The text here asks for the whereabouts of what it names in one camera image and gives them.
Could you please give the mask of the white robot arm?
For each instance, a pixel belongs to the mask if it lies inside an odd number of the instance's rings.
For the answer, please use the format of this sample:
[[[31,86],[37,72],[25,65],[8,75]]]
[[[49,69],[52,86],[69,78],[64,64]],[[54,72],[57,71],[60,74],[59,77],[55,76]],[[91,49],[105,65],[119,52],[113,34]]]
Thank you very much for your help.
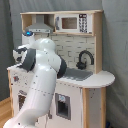
[[[3,128],[37,128],[37,119],[49,112],[56,80],[67,68],[65,60],[55,53],[56,45],[51,39],[36,40],[32,31],[24,32],[22,37],[22,45],[13,50],[13,57],[18,68],[34,75],[22,108]]]

